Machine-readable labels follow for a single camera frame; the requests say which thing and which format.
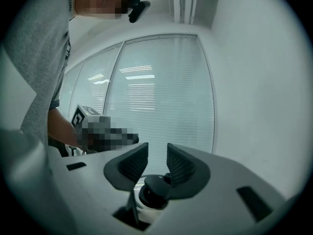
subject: gray shirt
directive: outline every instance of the gray shirt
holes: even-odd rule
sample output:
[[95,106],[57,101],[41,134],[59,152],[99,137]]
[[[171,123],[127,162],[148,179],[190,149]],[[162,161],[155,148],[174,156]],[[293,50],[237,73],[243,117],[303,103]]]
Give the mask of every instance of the gray shirt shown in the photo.
[[72,0],[28,0],[3,40],[12,63],[37,94],[21,129],[40,138],[44,145],[48,144],[48,111],[59,105],[70,52],[71,3]]

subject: person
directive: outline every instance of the person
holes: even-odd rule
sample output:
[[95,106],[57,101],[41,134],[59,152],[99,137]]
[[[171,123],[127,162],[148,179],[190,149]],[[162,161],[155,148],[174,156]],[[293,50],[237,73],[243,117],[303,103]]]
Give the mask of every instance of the person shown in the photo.
[[68,22],[75,16],[119,18],[140,0],[27,0],[3,39],[17,71],[35,91],[21,130],[48,146],[48,135],[81,148],[77,133],[58,111],[70,55]]

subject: window blind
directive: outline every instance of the window blind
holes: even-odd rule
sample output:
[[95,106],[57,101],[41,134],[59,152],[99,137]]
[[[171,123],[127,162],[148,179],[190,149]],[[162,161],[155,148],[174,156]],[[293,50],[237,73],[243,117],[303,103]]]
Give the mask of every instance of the window blind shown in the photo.
[[103,112],[104,100],[121,44],[105,49],[85,60],[77,77],[69,106],[69,119],[78,104]]
[[168,142],[212,151],[214,103],[208,66],[195,36],[163,35],[125,43],[104,115],[135,126],[149,143],[144,174],[164,174]]
[[64,74],[63,83],[60,90],[60,106],[58,107],[63,117],[68,119],[68,108],[70,99],[73,93],[74,85],[78,76],[78,73],[83,65],[83,62],[76,65],[70,71]]

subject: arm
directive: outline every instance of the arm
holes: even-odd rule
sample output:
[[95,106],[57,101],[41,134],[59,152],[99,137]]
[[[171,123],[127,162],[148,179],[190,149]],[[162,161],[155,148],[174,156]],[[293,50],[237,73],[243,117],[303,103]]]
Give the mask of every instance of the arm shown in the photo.
[[54,108],[48,113],[48,135],[55,140],[78,147],[77,133],[74,127]]

